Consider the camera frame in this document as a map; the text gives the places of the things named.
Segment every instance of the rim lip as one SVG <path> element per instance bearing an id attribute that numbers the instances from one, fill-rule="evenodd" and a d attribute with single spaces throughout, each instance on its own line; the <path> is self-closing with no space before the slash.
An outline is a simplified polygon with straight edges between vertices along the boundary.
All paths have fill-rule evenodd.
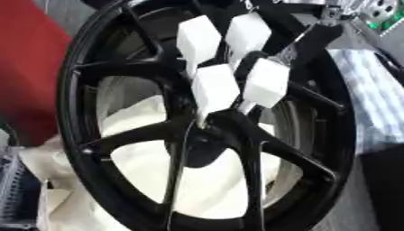
<path id="1" fill-rule="evenodd" d="M 141 1 L 139 5 L 149 2 L 155 3 L 155 1 L 153 0 L 146 0 Z M 98 171 L 94 170 L 92 176 L 89 176 L 91 174 L 83 174 L 83 172 L 88 172 L 87 164 L 91 163 L 92 160 L 88 156 L 80 155 L 80 152 L 75 148 L 76 138 L 75 135 L 72 133 L 72 131 L 74 131 L 73 129 L 74 125 L 71 123 L 72 118 L 69 112 L 69 109 L 71 107 L 71 105 L 69 104 L 69 97 L 70 97 L 69 94 L 71 93 L 70 92 L 71 89 L 66 87 L 70 86 L 72 81 L 74 81 L 72 67 L 74 66 L 75 61 L 79 58 L 79 56 L 83 53 L 83 51 L 86 50 L 85 44 L 88 44 L 88 42 L 91 41 L 91 39 L 94 39 L 95 37 L 92 36 L 91 33 L 94 30 L 105 27 L 109 22 L 107 20 L 108 19 L 107 15 L 111 14 L 112 11 L 116 10 L 117 7 L 119 7 L 119 5 L 122 3 L 123 1 L 117 1 L 115 3 L 112 3 L 109 6 L 106 6 L 101 11 L 97 12 L 95 15 L 93 15 L 80 30 L 74 41 L 71 43 L 70 49 L 67 53 L 66 59 L 59 74 L 58 94 L 57 94 L 58 123 L 69 160 L 73 168 L 75 169 L 75 172 L 78 174 L 80 179 L 83 181 L 84 185 L 87 187 L 88 191 L 91 192 L 91 195 L 95 197 L 95 199 L 98 201 L 98 203 L 100 203 L 101 206 L 103 206 L 109 213 L 111 213 L 118 221 L 120 221 L 124 225 L 136 230 L 146 230 L 146 228 L 143 225 L 151 225 L 151 224 L 148 224 L 149 222 L 147 221 L 147 219 L 142 219 L 141 214 L 134 212 L 137 211 L 136 209 L 128 209 L 126 207 L 127 203 L 125 203 L 124 199 L 109 198 L 110 194 L 119 195 L 118 191 L 110 189 L 109 191 L 99 192 L 97 190 L 98 186 L 95 186 L 95 183 L 93 182 L 94 180 L 93 177 L 94 176 L 99 177 L 100 175 L 102 175 L 102 172 L 99 172 L 100 175 L 97 175 L 94 172 L 98 172 L 99 170 Z M 327 68 L 329 67 L 333 68 L 334 66 L 334 68 L 336 69 L 335 64 L 332 62 L 331 58 L 328 55 L 323 55 L 320 58 L 325 59 L 323 60 L 323 62 L 326 63 L 325 66 Z M 342 91 L 340 93 L 345 95 L 344 103 L 346 104 L 346 107 L 349 108 L 350 110 L 347 110 L 346 115 L 342 119 L 344 129 L 348 128 L 349 133 L 345 137 L 339 137 L 339 139 L 344 139 L 344 143 L 346 144 L 346 146 L 340 147 L 341 152 L 338 152 L 338 154 L 340 155 L 339 157 L 340 162 L 343 162 L 344 166 L 338 166 L 339 167 L 338 171 L 341 172 L 341 175 L 338 183 L 336 184 L 336 187 L 332 189 L 332 192 L 325 195 L 323 194 L 323 196 L 326 196 L 326 199 L 320 199 L 319 200 L 320 203 L 317 205 L 317 209 L 313 209 L 310 214 L 306 214 L 305 216 L 302 217 L 302 214 L 300 214 L 300 216 L 297 216 L 296 213 L 292 212 L 287 214 L 286 216 L 277 217 L 278 218 L 277 220 L 272 219 L 268 221 L 267 219 L 265 219 L 266 228 L 274 228 L 275 230 L 309 229 L 315 223 L 317 223 L 317 221 L 319 221 L 326 214 L 326 212 L 335 204 L 335 200 L 340 194 L 344 186 L 344 183 L 346 182 L 348 173 L 353 164 L 354 132 L 355 132 L 354 114 L 352 110 L 351 101 L 349 99 L 348 91 L 345 86 L 343 86 L 339 90 Z M 137 217 L 136 222 L 133 221 L 133 217 L 135 216 Z M 227 222 L 229 221 L 233 220 L 233 222 L 234 221 L 237 222 L 237 219 L 207 220 L 202 218 L 188 217 L 184 215 L 175 216 L 173 219 L 176 220 L 176 217 L 179 216 L 182 216 L 185 219 L 179 219 L 180 224 L 176 226 L 178 230 L 201 230 L 200 228 L 198 228 L 199 225 L 204 226 L 210 230 L 217 230 L 218 226 L 226 226 L 228 225 Z M 293 224 L 289 222 L 291 218 L 294 218 Z M 205 224 L 202 224 L 207 221 L 209 222 L 214 221 L 214 222 L 211 222 L 210 226 L 205 226 Z"/>

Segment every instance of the black spoke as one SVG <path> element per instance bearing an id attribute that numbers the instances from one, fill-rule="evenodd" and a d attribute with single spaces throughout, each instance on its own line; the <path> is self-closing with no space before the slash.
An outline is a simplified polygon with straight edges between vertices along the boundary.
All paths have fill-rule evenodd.
<path id="1" fill-rule="evenodd" d="M 320 176 L 323 180 L 335 181 L 336 175 L 322 163 L 305 155 L 301 151 L 285 144 L 271 134 L 267 134 L 261 129 L 265 136 L 262 151 L 280 157 L 281 159 L 296 164 L 307 176 Z"/>
<path id="2" fill-rule="evenodd" d="M 142 25 L 136 12 L 128 5 L 123 6 L 122 10 L 124 13 L 127 13 L 131 17 L 135 31 L 139 34 L 149 52 L 155 56 L 162 55 L 163 48 L 160 41 L 150 32 L 148 32 L 145 26 Z"/>
<path id="3" fill-rule="evenodd" d="M 193 14 L 193 16 L 197 17 L 204 14 L 204 10 L 202 9 L 202 5 L 198 0 L 190 0 L 189 1 L 189 10 Z"/>
<path id="4" fill-rule="evenodd" d="M 161 205 L 164 230 L 170 230 L 171 218 L 177 197 L 179 183 L 181 180 L 185 162 L 187 160 L 188 137 L 191 129 L 194 128 L 194 124 L 195 121 L 191 121 L 188 124 L 188 127 L 185 130 L 183 136 L 179 138 L 179 142 L 175 146 L 172 146 L 173 152 L 170 159 L 169 180 L 167 183 L 164 200 Z"/>
<path id="5" fill-rule="evenodd" d="M 241 155 L 245 180 L 248 190 L 248 208 L 245 213 L 244 230 L 263 231 L 263 208 L 262 208 L 262 179 L 261 179 L 261 150 L 259 144 L 250 150 L 245 150 Z"/>
<path id="6" fill-rule="evenodd" d="M 182 79 L 175 69 L 163 65 L 155 59 L 127 62 L 99 61 L 77 64 L 75 68 L 83 76 L 80 81 L 84 84 L 98 83 L 101 79 L 110 76 L 138 77 L 155 81 L 158 84 L 169 84 Z"/>
<path id="7" fill-rule="evenodd" d="M 172 140 L 186 122 L 187 118 L 184 116 L 176 120 L 134 128 L 120 134 L 113 134 L 89 143 L 84 143 L 80 146 L 80 149 L 83 153 L 95 153 L 96 156 L 105 158 L 109 156 L 113 150 L 127 144 Z"/>
<path id="8" fill-rule="evenodd" d="M 330 111 L 336 113 L 344 112 L 344 105 L 335 102 L 334 100 L 325 97 L 316 91 L 289 81 L 288 96 L 294 97 L 298 100 L 306 102 L 308 105 L 323 111 Z"/>

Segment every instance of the floor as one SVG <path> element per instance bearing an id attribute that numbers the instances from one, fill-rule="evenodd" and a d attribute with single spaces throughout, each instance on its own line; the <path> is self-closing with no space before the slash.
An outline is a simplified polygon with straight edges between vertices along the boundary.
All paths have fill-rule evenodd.
<path id="1" fill-rule="evenodd" d="M 94 12 L 79 0 L 33 0 L 56 24 L 74 36 Z M 342 197 L 315 231 L 378 231 L 364 186 L 362 167 L 355 164 Z"/>

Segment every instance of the white block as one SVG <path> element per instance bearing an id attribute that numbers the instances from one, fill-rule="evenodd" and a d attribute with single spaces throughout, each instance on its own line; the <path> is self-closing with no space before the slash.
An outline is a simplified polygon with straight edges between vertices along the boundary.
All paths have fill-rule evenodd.
<path id="1" fill-rule="evenodd" d="M 257 13 L 233 18 L 225 41 L 237 59 L 251 51 L 260 51 L 271 37 L 271 29 Z"/>
<path id="2" fill-rule="evenodd" d="M 215 57 L 222 36 L 205 16 L 199 16 L 179 24 L 177 47 L 187 61 L 190 76 L 197 65 Z"/>
<path id="3" fill-rule="evenodd" d="M 272 108 L 285 97 L 288 81 L 289 67 L 272 60 L 259 59 L 248 76 L 243 98 Z"/>
<path id="4" fill-rule="evenodd" d="M 229 108 L 240 95 L 229 65 L 215 65 L 197 70 L 192 92 L 202 117 Z"/>

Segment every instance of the wheel spoke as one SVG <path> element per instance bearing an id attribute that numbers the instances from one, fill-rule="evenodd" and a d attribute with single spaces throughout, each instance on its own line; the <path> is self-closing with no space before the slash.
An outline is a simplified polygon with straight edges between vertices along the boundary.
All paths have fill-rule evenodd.
<path id="1" fill-rule="evenodd" d="M 262 208 L 262 179 L 261 179 L 261 151 L 259 144 L 241 155 L 245 181 L 248 190 L 248 208 L 245 213 L 244 229 L 263 231 L 263 208 Z"/>
<path id="2" fill-rule="evenodd" d="M 77 64 L 76 70 L 80 73 L 80 81 L 83 84 L 92 85 L 101 79 L 110 76 L 129 76 L 152 80 L 163 85 L 172 85 L 176 80 L 182 79 L 180 74 L 155 59 L 144 59 L 137 61 L 115 62 L 99 61 L 86 64 Z"/>
<path id="3" fill-rule="evenodd" d="M 322 163 L 285 144 L 273 135 L 266 133 L 261 128 L 258 129 L 261 130 L 262 136 L 265 137 L 262 139 L 264 141 L 264 144 L 262 145 L 263 152 L 276 155 L 285 161 L 296 164 L 301 170 L 303 170 L 304 174 L 309 177 L 319 176 L 327 181 L 334 181 L 336 179 L 335 173 Z"/>
<path id="4" fill-rule="evenodd" d="M 139 34 L 149 52 L 155 56 L 161 56 L 163 48 L 160 41 L 142 25 L 136 12 L 129 5 L 123 6 L 122 10 L 125 14 L 128 14 L 131 17 L 135 31 Z"/>
<path id="5" fill-rule="evenodd" d="M 208 122 L 221 127 L 223 130 L 239 134 L 237 138 L 226 138 L 227 144 L 238 152 L 249 152 L 254 148 L 254 145 L 260 146 L 262 143 L 263 152 L 273 154 L 297 165 L 308 177 L 322 178 L 327 181 L 335 181 L 337 178 L 335 173 L 322 163 L 268 134 L 241 112 L 235 110 L 219 112 L 210 116 Z"/>
<path id="6" fill-rule="evenodd" d="M 202 9 L 202 5 L 198 0 L 190 0 L 189 1 L 189 10 L 195 16 L 200 16 L 204 14 L 204 10 Z"/>
<path id="7" fill-rule="evenodd" d="M 194 128 L 194 124 L 195 120 L 191 121 L 188 124 L 185 133 L 179 138 L 177 144 L 172 147 L 173 152 L 170 160 L 169 180 L 167 183 L 164 200 L 161 205 L 164 230 L 170 230 L 171 218 L 177 197 L 179 183 L 188 154 L 188 137 L 191 130 Z"/>
<path id="8" fill-rule="evenodd" d="M 315 109 L 323 111 L 332 111 L 336 113 L 344 112 L 344 105 L 335 102 L 334 100 L 325 97 L 314 90 L 289 81 L 288 96 L 306 102 Z"/>
<path id="9" fill-rule="evenodd" d="M 96 153 L 96 156 L 105 158 L 108 157 L 113 150 L 127 144 L 172 140 L 180 133 L 180 130 L 187 121 L 188 117 L 184 116 L 158 124 L 134 128 L 120 134 L 113 134 L 89 143 L 84 143 L 80 145 L 80 149 L 83 153 Z"/>

